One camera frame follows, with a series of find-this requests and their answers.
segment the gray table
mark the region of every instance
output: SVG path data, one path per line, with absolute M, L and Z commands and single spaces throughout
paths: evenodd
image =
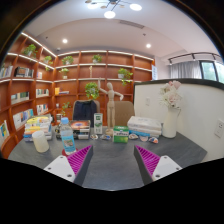
M 55 127 L 53 127 L 53 139 L 48 141 L 50 149 L 47 152 L 39 153 L 33 142 L 21 140 L 8 159 L 44 169 L 62 154 L 62 142 L 56 139 L 54 129 Z M 158 144 L 142 142 L 139 139 L 128 140 L 127 144 L 114 143 L 112 140 L 100 138 L 76 140 L 75 144 L 78 149 L 93 145 L 93 156 L 82 186 L 101 190 L 124 190 L 144 186 L 133 154 L 134 145 L 139 145 L 159 156 L 167 155 L 182 168 L 200 163 L 207 154 L 203 148 L 180 133 L 173 139 L 160 136 Z

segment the bottle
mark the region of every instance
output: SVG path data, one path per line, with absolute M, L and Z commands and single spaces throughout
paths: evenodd
M 73 130 L 71 126 L 68 124 L 68 118 L 61 118 L 61 127 L 60 134 L 62 139 L 62 144 L 64 146 L 65 153 L 67 155 L 72 154 L 76 151 L 75 149 L 75 141 L 73 137 Z

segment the window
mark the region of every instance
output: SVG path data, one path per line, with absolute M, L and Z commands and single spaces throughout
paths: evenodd
M 219 81 L 217 79 L 215 65 L 212 61 L 201 61 L 201 71 L 203 79 Z
M 224 65 L 215 62 L 216 71 L 218 73 L 219 82 L 224 83 Z

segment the wooden mannequin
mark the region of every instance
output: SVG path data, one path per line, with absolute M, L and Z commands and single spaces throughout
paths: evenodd
M 109 91 L 100 88 L 100 78 L 98 79 L 98 89 L 103 93 L 108 95 L 109 101 L 107 103 L 107 130 L 106 135 L 113 136 L 113 127 L 115 125 L 115 107 L 114 107 L 114 95 L 120 96 L 120 100 L 124 98 L 124 96 L 118 92 L 113 90 L 113 85 L 108 82 L 107 87 Z

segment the white partition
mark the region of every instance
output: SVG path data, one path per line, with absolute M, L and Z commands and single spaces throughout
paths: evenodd
M 159 90 L 164 84 L 135 86 L 136 116 L 157 118 L 164 122 L 167 108 L 159 104 Z M 208 152 L 202 162 L 223 158 L 224 134 L 219 138 L 214 131 L 217 120 L 224 121 L 224 90 L 206 85 L 182 84 L 179 91 L 183 99 L 177 131 Z M 146 97 L 150 98 L 149 105 L 146 105 Z

